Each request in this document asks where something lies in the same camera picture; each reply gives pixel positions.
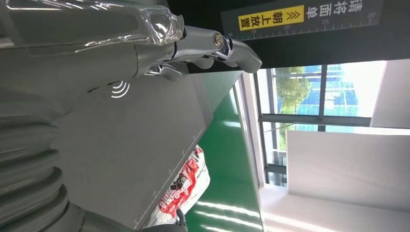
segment window frame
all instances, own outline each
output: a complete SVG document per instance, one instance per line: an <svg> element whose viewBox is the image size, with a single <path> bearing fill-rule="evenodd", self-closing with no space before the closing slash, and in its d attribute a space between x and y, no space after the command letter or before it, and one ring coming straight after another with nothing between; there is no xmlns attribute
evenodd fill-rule
<svg viewBox="0 0 410 232"><path fill-rule="evenodd" d="M281 178L281 175L287 176L287 169L286 165L276 165L276 164L268 164L267 162L267 151L265 146L265 136L263 130L263 123L270 122L272 123L272 130L276 130L276 123L298 123L298 124L317 124L318 131L326 131L326 125L331 126L353 126L353 127L370 127L371 118L370 117L358 117L358 116L325 116L324 115L324 105L325 105L325 94L326 94L326 79L327 79L327 66L322 65L322 70L320 73L321 76L321 84L320 84L320 100L319 100L319 114L317 116L312 115L286 115L286 114L279 114L279 113L270 113L264 114L262 113L261 109L261 99L259 94L259 83L258 83L258 74L254 73L254 84L255 84L255 91L256 91L256 105L257 105L257 112L258 112L258 122L260 127L260 137L262 143L262 150L263 150L263 161L264 161L264 176L265 176L265 183L269 184L269 173L274 173L275 176L275 184L279 186L285 186L287 184L286 178ZM274 77L291 77L291 76L312 76L313 74L272 74L272 69L266 69L266 77L267 77L267 84L268 84L268 97L269 97L269 109L270 112L275 112L275 98L273 93L273 78ZM276 133L272 133L272 144L273 149L278 149L277 143L277 135ZM274 163L279 163L279 155L274 155Z"/></svg>

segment gray panel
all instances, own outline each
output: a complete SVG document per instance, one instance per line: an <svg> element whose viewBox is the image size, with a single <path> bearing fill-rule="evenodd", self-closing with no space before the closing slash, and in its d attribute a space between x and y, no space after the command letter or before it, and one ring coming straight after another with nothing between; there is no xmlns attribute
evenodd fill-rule
<svg viewBox="0 0 410 232"><path fill-rule="evenodd" d="M60 138L53 148L73 203L140 228L205 122L190 75L130 84L120 99L110 97L111 86L84 95L56 122Z"/></svg>
<svg viewBox="0 0 410 232"><path fill-rule="evenodd" d="M290 194L410 212L410 136L288 130L287 149Z"/></svg>

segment sign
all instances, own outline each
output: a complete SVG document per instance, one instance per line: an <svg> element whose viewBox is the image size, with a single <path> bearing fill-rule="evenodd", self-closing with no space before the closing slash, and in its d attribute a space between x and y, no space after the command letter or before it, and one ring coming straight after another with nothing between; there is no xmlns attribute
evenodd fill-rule
<svg viewBox="0 0 410 232"><path fill-rule="evenodd" d="M305 6L301 5L249 15L241 15L238 17L239 29L251 30L292 23L303 23L305 17L304 9Z"/></svg>
<svg viewBox="0 0 410 232"><path fill-rule="evenodd" d="M382 7L383 0L278 0L225 11L221 18L225 35L246 41L374 26Z"/></svg>

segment red and white bag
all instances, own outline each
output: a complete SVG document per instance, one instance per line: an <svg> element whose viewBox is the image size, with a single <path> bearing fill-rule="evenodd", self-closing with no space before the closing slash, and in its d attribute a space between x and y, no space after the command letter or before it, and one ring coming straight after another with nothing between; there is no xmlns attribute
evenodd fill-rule
<svg viewBox="0 0 410 232"><path fill-rule="evenodd" d="M197 145L151 213L145 227L174 224L176 210L181 209L186 214L208 188L209 182L204 151Z"/></svg>

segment green floor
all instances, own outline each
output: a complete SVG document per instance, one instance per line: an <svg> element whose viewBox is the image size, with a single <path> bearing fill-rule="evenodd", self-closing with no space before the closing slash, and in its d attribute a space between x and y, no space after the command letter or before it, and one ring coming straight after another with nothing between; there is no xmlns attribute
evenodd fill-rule
<svg viewBox="0 0 410 232"><path fill-rule="evenodd" d="M190 232L263 231L233 96L231 90L222 100L199 142L211 183L187 213Z"/></svg>

